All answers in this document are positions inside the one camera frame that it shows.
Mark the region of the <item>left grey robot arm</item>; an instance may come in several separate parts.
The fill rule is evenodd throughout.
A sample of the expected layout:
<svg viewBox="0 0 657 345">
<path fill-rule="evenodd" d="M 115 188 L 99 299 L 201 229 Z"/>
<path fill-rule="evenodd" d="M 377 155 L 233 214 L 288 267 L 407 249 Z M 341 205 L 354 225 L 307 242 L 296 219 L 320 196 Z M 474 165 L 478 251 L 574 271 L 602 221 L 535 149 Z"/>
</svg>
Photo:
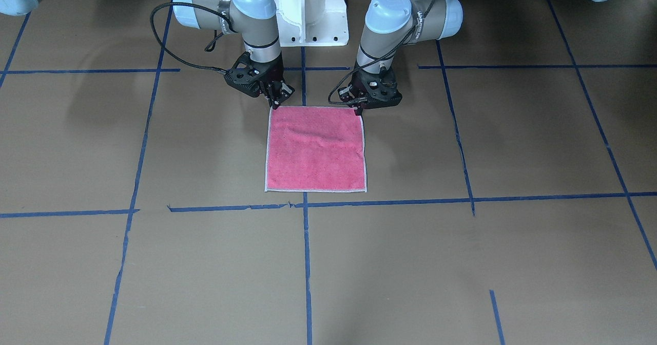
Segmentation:
<svg viewBox="0 0 657 345">
<path fill-rule="evenodd" d="M 397 106 L 403 99 L 392 62 L 402 46 L 457 34 L 463 8 L 458 0 L 371 0 L 354 68 L 327 95 L 332 105 L 363 111 Z"/>
</svg>

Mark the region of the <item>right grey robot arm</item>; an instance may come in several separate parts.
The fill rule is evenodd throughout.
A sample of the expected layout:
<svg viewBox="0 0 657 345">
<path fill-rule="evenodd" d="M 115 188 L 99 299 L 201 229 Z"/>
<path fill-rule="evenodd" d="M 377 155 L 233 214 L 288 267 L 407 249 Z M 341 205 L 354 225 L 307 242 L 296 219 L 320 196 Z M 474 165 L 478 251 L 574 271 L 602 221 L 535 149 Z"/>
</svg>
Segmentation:
<svg viewBox="0 0 657 345">
<path fill-rule="evenodd" d="M 226 34 L 242 38 L 244 52 L 230 68 L 190 62 L 187 66 L 219 73 L 228 86 L 249 97 L 263 95 L 270 109 L 279 108 L 293 95 L 294 88 L 284 79 L 275 0 L 171 0 L 152 10 L 151 25 L 155 14 L 165 8 L 172 9 L 181 25 L 214 31 L 214 38 L 206 46 L 208 51 Z"/>
</svg>

